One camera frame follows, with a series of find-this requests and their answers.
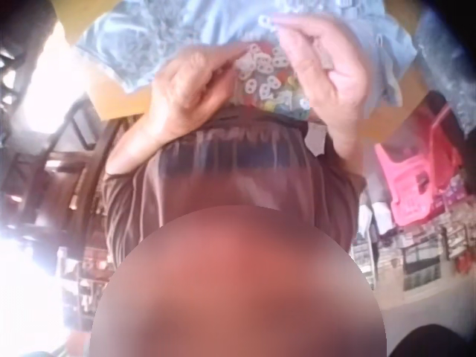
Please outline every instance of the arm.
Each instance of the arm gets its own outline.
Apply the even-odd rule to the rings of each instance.
[[[274,22],[312,110],[327,125],[337,164],[346,172],[361,175],[358,129],[364,119],[370,71],[356,39],[330,16],[285,15]],[[330,56],[331,69],[323,68],[319,51]]]
[[[233,94],[236,74],[229,65],[245,49],[242,43],[190,47],[168,63],[152,83],[148,112],[112,150],[106,173],[134,171],[165,144],[209,120]]]
[[[335,153],[338,156],[337,164],[348,173],[362,175],[364,166],[364,150],[357,128],[348,131],[328,128]]]
[[[170,142],[163,132],[151,135],[151,131],[147,128],[148,119],[149,115],[144,114],[111,151],[106,162],[108,175],[122,175],[134,171],[163,145]]]

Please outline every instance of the hand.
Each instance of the hand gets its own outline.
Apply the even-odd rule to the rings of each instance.
[[[273,22],[318,117],[329,129],[356,130],[364,116],[370,71],[350,30],[331,16],[279,15]],[[323,68],[316,48],[326,51],[333,69]]]
[[[241,42],[183,50],[155,76],[144,131],[163,144],[198,129],[233,95],[232,64],[246,50]]]

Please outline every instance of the light blue fabric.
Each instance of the light blue fabric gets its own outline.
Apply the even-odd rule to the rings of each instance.
[[[344,2],[352,6],[338,6]],[[382,98],[401,105],[397,79],[417,52],[408,33],[385,14],[382,0],[123,0],[95,21],[77,47],[101,63],[127,92],[133,92],[149,84],[160,67],[187,44],[258,39],[277,43],[257,19],[288,12],[326,12],[343,19],[372,63],[367,114]]]

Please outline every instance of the brown shirt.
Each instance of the brown shirt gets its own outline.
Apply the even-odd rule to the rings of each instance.
[[[281,210],[348,251],[364,179],[335,164],[332,144],[315,157],[304,143],[306,131],[306,123],[280,115],[223,109],[135,172],[106,177],[107,243],[116,266],[162,225],[220,205]]]

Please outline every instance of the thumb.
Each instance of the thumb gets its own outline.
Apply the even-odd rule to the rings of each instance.
[[[208,85],[199,107],[201,116],[210,118],[234,94],[237,72],[230,67],[214,78]]]
[[[327,71],[309,40],[299,31],[283,26],[278,27],[280,45],[310,103],[322,103],[335,93]]]

